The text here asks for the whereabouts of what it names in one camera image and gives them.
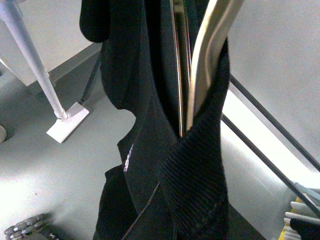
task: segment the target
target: black sweater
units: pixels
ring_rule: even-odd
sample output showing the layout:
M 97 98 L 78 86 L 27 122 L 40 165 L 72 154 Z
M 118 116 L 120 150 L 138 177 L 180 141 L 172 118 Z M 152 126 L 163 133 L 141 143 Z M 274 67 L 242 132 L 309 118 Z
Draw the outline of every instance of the black sweater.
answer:
M 203 2 L 186 1 L 192 47 L 205 10 Z M 179 139 L 169 1 L 83 0 L 80 28 L 87 39 L 104 41 L 101 76 L 105 92 L 118 109 L 136 117 L 132 130 L 118 143 L 124 169 L 119 174 L 124 174 L 138 215 L 133 224 L 128 221 L 123 239 L 225 239 L 228 194 L 220 119 L 230 75 L 227 42 L 206 101 L 191 130 Z M 106 210 L 101 204 L 100 215 Z M 104 207 L 121 209 L 113 204 Z M 134 218 L 123 214 L 123 219 L 115 219 L 110 214 L 98 220 L 97 231 L 107 238 L 108 221 L 121 225 L 124 219 Z

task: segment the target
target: black cable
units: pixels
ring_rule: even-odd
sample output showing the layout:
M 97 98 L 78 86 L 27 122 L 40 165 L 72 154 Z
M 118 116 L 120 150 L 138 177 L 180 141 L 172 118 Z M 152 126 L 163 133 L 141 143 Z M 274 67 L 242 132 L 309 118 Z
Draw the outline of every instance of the black cable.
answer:
M 320 163 L 278 122 L 264 106 L 234 77 L 230 82 L 252 103 L 265 118 L 320 172 Z
M 257 148 L 256 145 L 252 141 L 250 141 L 249 138 L 246 137 L 242 133 L 242 131 L 237 128 L 236 125 L 224 114 L 222 115 L 222 121 L 263 161 L 265 165 L 269 169 L 271 169 L 272 172 L 274 172 L 275 175 L 285 184 L 288 186 L 288 188 L 293 191 L 302 201 L 305 202 L 305 204 L 320 218 L 320 210 L 317 208 L 317 206 L 308 198 L 306 197 L 294 183 L 287 178 L 286 175 L 282 173 L 282 171 L 277 168 L 276 165 L 273 164 L 273 162 L 267 158 L 266 155 L 262 153 L 262 151 Z

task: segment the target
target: white pole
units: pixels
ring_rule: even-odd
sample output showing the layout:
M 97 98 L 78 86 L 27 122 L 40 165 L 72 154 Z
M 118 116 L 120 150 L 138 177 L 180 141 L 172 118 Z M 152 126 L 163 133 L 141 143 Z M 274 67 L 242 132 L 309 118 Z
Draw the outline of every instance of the white pole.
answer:
M 54 114 L 58 119 L 65 121 L 68 118 L 68 115 L 61 106 L 55 89 L 49 79 L 49 74 L 42 64 L 36 47 L 22 20 L 22 17 L 19 13 L 19 8 L 12 2 L 14 1 L 0 0 L 0 18 L 7 25 L 14 40 L 16 41 L 29 66 L 31 67 L 45 96 L 47 97 L 53 108 Z

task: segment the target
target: white metal stand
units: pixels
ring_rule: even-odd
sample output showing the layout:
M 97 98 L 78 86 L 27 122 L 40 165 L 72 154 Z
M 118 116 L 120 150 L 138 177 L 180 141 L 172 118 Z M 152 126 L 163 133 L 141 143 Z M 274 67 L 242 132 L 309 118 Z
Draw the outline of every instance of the white metal stand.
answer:
M 17 3 L 24 1 L 25 0 L 0 0 L 0 18 L 7 25 L 58 119 L 56 124 L 47 133 L 56 141 L 62 143 L 77 127 L 77 125 L 80 124 L 80 122 L 89 114 L 89 111 L 77 102 L 67 111 L 67 113 L 63 109 L 49 79 L 49 74 L 42 63 L 36 47 L 22 20 Z

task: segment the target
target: white logo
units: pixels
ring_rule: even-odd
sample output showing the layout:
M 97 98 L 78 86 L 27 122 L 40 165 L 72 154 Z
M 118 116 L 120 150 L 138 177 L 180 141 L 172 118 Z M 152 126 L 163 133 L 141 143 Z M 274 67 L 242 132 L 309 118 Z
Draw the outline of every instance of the white logo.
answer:
M 133 148 L 134 148 L 134 145 L 132 144 L 129 153 L 128 153 L 128 155 L 126 156 L 126 160 L 125 160 L 125 164 L 124 164 L 124 169 L 123 169 L 124 172 L 128 171 L 129 160 L 130 160 L 130 156 L 131 156 L 131 152 L 132 152 L 132 149 L 133 149 Z

